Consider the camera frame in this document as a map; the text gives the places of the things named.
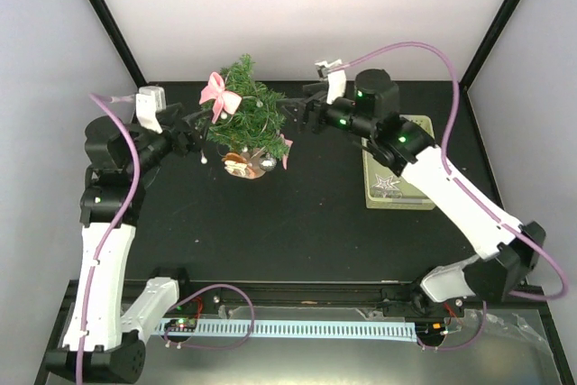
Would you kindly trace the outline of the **pink felt bow ornament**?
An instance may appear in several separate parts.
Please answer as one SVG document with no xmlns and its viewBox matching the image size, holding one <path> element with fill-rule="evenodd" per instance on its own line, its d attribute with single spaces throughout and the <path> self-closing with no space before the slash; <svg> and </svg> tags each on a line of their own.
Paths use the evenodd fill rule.
<svg viewBox="0 0 577 385">
<path fill-rule="evenodd" d="M 200 93 L 199 104 L 213 102 L 212 123 L 215 124 L 221 118 L 222 113 L 234 115 L 242 100 L 241 96 L 226 89 L 224 79 L 219 73 L 212 72 Z"/>
</svg>

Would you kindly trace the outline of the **pink paper ornament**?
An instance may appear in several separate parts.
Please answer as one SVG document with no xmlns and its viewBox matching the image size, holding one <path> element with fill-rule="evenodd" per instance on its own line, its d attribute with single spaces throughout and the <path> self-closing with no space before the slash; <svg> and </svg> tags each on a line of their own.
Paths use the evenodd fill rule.
<svg viewBox="0 0 577 385">
<path fill-rule="evenodd" d="M 284 133 L 279 135 L 280 141 L 282 143 L 282 153 L 281 153 L 281 163 L 284 170 L 288 168 L 288 161 L 289 161 L 289 153 L 293 144 L 289 138 L 285 136 Z"/>
</svg>

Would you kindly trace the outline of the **small green christmas tree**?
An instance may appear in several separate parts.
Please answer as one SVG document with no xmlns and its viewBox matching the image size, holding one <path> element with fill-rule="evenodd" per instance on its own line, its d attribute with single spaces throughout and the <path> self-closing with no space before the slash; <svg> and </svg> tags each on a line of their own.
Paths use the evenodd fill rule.
<svg viewBox="0 0 577 385">
<path fill-rule="evenodd" d="M 280 159 L 282 143 L 279 135 L 285 123 L 285 116 L 275 103 L 284 98 L 253 77 L 252 56 L 243 54 L 233 64 L 218 71 L 225 87 L 243 98 L 234 115 L 221 114 L 213 124 L 207 139 L 225 146 L 229 151 L 254 151 L 260 149 Z M 213 102 L 200 105 L 212 110 Z"/>
</svg>

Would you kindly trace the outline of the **gingerbread figure ornament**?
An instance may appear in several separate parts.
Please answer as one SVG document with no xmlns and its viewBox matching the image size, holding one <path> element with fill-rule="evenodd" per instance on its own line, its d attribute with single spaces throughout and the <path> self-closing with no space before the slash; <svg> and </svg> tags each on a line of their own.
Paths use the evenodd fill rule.
<svg viewBox="0 0 577 385">
<path fill-rule="evenodd" d="M 231 175 L 243 179 L 252 179 L 254 172 L 248 160 L 242 155 L 228 152 L 222 158 L 224 169 Z"/>
</svg>

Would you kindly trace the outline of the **silver ball ornament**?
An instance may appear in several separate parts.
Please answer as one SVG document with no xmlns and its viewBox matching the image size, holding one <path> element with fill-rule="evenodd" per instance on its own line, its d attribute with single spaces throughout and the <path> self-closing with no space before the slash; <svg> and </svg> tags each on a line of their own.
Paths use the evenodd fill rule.
<svg viewBox="0 0 577 385">
<path fill-rule="evenodd" d="M 273 156 L 266 154 L 262 156 L 259 160 L 259 167 L 265 172 L 270 172 L 274 170 L 277 166 L 277 159 Z"/>
</svg>

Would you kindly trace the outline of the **yellow-green plastic basket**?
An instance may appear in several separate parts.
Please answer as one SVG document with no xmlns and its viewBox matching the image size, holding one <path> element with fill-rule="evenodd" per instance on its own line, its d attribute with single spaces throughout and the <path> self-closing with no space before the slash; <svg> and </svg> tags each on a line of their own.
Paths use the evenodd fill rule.
<svg viewBox="0 0 577 385">
<path fill-rule="evenodd" d="M 430 211 L 435 203 L 420 189 L 362 151 L 365 205 L 368 209 Z"/>
</svg>

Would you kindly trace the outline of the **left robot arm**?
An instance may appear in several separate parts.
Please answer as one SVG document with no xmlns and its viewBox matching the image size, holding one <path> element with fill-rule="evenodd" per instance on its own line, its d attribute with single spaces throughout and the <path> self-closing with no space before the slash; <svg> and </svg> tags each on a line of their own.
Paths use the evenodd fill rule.
<svg viewBox="0 0 577 385">
<path fill-rule="evenodd" d="M 45 354 L 48 371 L 77 384 L 134 384 L 142 375 L 145 346 L 169 309 L 193 302 L 188 272 L 156 268 L 140 295 L 122 309 L 129 251 L 146 194 L 144 178 L 171 154 L 200 152 L 209 113 L 168 105 L 154 132 L 141 121 L 125 124 L 111 111 L 85 130 L 90 160 L 80 199 L 82 264 L 68 329 L 60 347 Z"/>
</svg>

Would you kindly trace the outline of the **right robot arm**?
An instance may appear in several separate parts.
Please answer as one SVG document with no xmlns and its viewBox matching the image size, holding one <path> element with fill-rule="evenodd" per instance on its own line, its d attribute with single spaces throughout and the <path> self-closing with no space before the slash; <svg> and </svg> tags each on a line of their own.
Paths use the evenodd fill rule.
<svg viewBox="0 0 577 385">
<path fill-rule="evenodd" d="M 283 98 L 291 106 L 299 130 L 326 127 L 363 138 L 363 150 L 381 166 L 403 178 L 432 200 L 464 234 L 474 250 L 471 258 L 438 266 L 417 280 L 409 302 L 421 316 L 432 315 L 443 302 L 475 296 L 502 302 L 532 271 L 545 243 L 537 222 L 522 224 L 483 195 L 450 162 L 433 137 L 400 113 L 398 85 L 383 69 L 366 69 L 354 80 L 355 96 L 346 86 L 325 80 L 306 85 L 301 98 Z"/>
</svg>

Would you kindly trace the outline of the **silver star ornament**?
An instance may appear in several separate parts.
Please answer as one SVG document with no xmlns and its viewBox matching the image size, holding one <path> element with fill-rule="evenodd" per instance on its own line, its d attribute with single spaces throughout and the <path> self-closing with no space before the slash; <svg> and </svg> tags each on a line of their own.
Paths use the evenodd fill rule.
<svg viewBox="0 0 577 385">
<path fill-rule="evenodd" d="M 375 175 L 375 181 L 370 186 L 370 193 L 377 198 L 398 198 L 402 196 L 402 191 L 398 186 L 401 180 L 395 175 L 381 176 Z"/>
</svg>

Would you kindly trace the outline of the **black aluminium frame rail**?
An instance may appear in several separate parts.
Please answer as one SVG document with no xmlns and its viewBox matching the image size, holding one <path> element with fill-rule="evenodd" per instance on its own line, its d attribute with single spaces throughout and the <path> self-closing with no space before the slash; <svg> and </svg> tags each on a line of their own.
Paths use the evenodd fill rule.
<svg viewBox="0 0 577 385">
<path fill-rule="evenodd" d="M 378 307 L 380 292 L 395 286 L 417 289 L 411 283 L 288 283 L 288 282 L 235 282 L 234 285 L 243 292 L 233 289 L 208 289 L 198 295 L 204 287 L 210 287 L 208 281 L 191 281 L 193 298 L 203 298 L 203 312 L 213 313 L 219 307 L 244 307 L 249 298 L 256 307 Z M 454 296 L 449 298 L 458 307 L 478 307 L 481 300 L 475 296 Z"/>
</svg>

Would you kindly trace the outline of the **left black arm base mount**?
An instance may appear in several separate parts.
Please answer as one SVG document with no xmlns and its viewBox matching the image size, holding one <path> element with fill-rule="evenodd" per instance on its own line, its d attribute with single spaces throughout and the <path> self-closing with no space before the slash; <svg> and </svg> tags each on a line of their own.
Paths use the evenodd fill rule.
<svg viewBox="0 0 577 385">
<path fill-rule="evenodd" d="M 151 276 L 168 277 L 177 282 L 179 294 L 176 303 L 193 294 L 193 285 L 190 282 L 188 271 L 183 267 L 157 267 Z M 176 349 L 182 349 L 188 344 L 188 340 L 197 330 L 203 308 L 203 298 L 196 296 L 168 312 L 168 319 L 158 326 L 159 336 L 165 341 L 167 348 L 173 346 Z"/>
</svg>

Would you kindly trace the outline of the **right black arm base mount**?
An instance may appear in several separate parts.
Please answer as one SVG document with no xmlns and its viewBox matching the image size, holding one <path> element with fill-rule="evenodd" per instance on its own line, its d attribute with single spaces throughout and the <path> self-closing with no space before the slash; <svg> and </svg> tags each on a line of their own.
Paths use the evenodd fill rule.
<svg viewBox="0 0 577 385">
<path fill-rule="evenodd" d="M 408 289 L 395 286 L 380 292 L 378 307 L 388 316 L 405 318 L 444 318 L 455 315 L 463 317 L 463 308 L 455 303 L 445 301 L 437 303 L 426 296 L 420 289 Z"/>
</svg>

